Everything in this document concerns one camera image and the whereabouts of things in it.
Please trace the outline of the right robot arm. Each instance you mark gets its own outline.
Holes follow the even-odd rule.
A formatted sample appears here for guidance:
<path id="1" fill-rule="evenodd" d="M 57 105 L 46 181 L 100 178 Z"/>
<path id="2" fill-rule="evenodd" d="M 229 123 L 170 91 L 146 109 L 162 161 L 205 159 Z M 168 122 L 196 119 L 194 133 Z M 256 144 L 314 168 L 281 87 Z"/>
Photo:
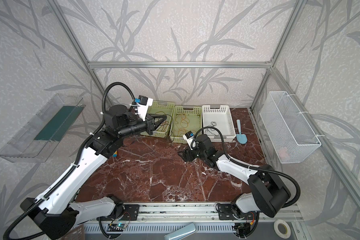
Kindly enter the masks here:
<path id="1" fill-rule="evenodd" d="M 208 167 L 230 174 L 250 187 L 250 193 L 241 194 L 231 202 L 234 218 L 241 220 L 249 212 L 261 212 L 273 218 L 280 209 L 299 200 L 301 188 L 294 178 L 274 170 L 270 165 L 242 162 L 230 156 L 225 145 L 221 151 L 217 150 L 204 130 L 185 133 L 183 138 L 188 147 L 179 151 L 178 155 L 184 162 L 200 159 Z"/>

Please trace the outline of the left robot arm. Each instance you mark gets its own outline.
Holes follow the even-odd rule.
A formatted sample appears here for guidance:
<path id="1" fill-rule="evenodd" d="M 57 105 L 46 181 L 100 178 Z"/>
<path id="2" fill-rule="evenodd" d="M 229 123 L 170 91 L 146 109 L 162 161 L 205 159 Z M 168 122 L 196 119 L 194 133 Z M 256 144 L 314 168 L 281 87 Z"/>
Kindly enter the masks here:
<path id="1" fill-rule="evenodd" d="M 128 91 L 132 99 L 129 107 L 113 105 L 106 108 L 107 95 L 115 86 Z M 167 120 L 166 115 L 148 114 L 152 104 L 153 99 L 146 96 L 135 98 L 124 83 L 108 85 L 103 94 L 103 119 L 98 128 L 83 141 L 75 161 L 50 187 L 36 198 L 26 198 L 21 203 L 24 213 L 6 229 L 3 239 L 11 239 L 11 232 L 25 217 L 30 217 L 41 229 L 41 232 L 27 236 L 27 240 L 43 235 L 57 240 L 91 219 L 122 216 L 123 201 L 114 195 L 83 204 L 73 200 L 87 179 L 123 146 L 125 138 L 143 132 L 152 135 Z"/>

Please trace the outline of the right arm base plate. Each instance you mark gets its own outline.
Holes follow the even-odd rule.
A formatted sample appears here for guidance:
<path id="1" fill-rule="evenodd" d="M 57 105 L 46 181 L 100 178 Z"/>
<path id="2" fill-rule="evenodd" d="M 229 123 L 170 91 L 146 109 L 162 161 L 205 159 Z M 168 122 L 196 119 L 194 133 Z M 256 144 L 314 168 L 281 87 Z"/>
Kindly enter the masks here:
<path id="1" fill-rule="evenodd" d="M 219 220 L 222 220 L 222 221 L 228 221 L 228 220 L 256 221 L 260 216 L 260 213 L 257 211 L 242 213 L 239 211 L 238 208 L 232 209 L 231 204 L 217 203 L 215 205 L 215 208 L 219 215 Z"/>

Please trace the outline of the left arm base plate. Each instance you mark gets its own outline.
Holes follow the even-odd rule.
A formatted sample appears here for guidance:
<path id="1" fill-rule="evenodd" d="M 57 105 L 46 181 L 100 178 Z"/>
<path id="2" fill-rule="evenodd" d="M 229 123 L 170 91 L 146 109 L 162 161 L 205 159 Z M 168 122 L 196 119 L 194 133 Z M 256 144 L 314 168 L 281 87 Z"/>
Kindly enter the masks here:
<path id="1" fill-rule="evenodd" d="M 100 217 L 101 221 L 136 221 L 140 205 L 127 204 L 117 205 L 109 216 Z"/>

